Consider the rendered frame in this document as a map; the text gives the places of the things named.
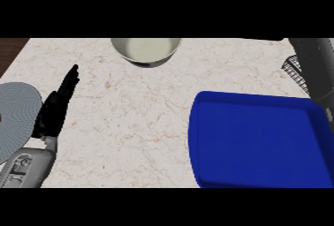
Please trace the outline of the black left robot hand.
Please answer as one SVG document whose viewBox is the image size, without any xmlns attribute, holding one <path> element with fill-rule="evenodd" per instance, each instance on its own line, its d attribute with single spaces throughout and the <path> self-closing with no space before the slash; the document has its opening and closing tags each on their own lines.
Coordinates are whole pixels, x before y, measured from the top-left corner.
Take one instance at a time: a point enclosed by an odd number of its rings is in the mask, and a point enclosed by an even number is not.
<svg viewBox="0 0 334 226">
<path fill-rule="evenodd" d="M 46 101 L 43 102 L 31 134 L 31 137 L 35 139 L 46 136 L 59 136 L 69 100 L 80 81 L 77 70 L 78 65 L 75 64 L 65 75 L 59 90 L 50 93 Z"/>
</svg>

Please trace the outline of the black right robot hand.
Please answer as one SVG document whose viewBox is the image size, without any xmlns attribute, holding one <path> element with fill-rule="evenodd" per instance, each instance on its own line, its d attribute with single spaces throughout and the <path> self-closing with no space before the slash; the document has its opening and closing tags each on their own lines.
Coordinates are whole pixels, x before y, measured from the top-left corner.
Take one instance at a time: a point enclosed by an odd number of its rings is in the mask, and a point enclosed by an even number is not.
<svg viewBox="0 0 334 226">
<path fill-rule="evenodd" d="M 248 37 L 248 38 L 241 38 L 245 40 L 255 40 L 255 41 L 281 41 L 284 38 L 254 38 L 254 37 Z"/>
</svg>

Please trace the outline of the blue tray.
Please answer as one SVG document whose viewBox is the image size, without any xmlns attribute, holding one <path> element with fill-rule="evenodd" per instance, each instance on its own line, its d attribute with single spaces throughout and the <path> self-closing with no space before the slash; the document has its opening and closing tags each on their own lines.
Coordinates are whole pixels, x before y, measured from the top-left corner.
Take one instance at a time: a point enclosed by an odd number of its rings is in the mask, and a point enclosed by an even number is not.
<svg viewBox="0 0 334 226">
<path fill-rule="evenodd" d="M 307 98 L 199 92 L 187 146 L 202 188 L 334 187 L 334 133 Z"/>
</svg>

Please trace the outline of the white bowl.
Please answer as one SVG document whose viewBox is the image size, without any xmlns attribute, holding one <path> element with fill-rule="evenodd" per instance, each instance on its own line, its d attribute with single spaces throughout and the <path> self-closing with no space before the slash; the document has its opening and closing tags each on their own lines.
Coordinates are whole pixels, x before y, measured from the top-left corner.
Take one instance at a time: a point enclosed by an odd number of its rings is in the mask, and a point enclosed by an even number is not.
<svg viewBox="0 0 334 226">
<path fill-rule="evenodd" d="M 171 58 L 180 38 L 112 38 L 112 47 L 121 57 L 137 67 L 153 68 Z"/>
</svg>

